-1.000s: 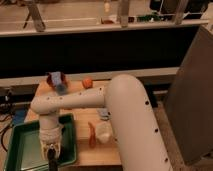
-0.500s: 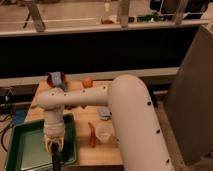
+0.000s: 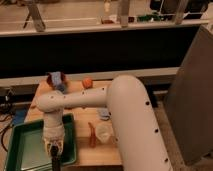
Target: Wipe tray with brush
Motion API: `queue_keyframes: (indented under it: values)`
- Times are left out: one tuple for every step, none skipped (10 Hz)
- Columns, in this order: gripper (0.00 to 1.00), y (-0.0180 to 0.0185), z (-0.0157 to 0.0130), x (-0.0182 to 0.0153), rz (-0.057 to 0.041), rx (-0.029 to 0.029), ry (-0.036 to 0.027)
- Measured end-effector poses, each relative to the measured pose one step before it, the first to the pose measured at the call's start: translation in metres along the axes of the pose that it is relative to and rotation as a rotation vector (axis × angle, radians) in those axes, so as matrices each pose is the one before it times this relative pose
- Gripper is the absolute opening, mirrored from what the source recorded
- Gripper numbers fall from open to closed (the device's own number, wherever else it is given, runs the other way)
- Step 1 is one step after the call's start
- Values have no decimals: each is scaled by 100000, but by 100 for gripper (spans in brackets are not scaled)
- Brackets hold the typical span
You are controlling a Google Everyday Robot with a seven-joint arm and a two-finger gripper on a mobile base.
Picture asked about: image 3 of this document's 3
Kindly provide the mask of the yellowish black gripper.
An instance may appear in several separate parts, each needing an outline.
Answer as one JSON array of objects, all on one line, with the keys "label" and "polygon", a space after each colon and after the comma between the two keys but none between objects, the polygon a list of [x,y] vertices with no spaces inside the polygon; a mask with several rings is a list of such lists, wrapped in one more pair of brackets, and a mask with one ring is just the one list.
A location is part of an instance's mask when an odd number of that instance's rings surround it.
[{"label": "yellowish black gripper", "polygon": [[45,152],[51,158],[52,171],[61,171],[61,155],[63,152],[63,140],[44,141]]}]

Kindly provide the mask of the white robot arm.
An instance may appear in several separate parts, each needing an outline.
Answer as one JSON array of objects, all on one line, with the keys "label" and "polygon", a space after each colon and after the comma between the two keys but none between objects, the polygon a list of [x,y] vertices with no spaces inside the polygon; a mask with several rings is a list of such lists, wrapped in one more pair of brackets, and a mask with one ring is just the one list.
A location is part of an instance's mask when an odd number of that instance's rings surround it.
[{"label": "white robot arm", "polygon": [[105,87],[71,94],[50,91],[37,98],[36,106],[44,113],[47,141],[64,136],[65,108],[106,107],[124,171],[173,171],[146,88],[134,76],[121,75]]}]

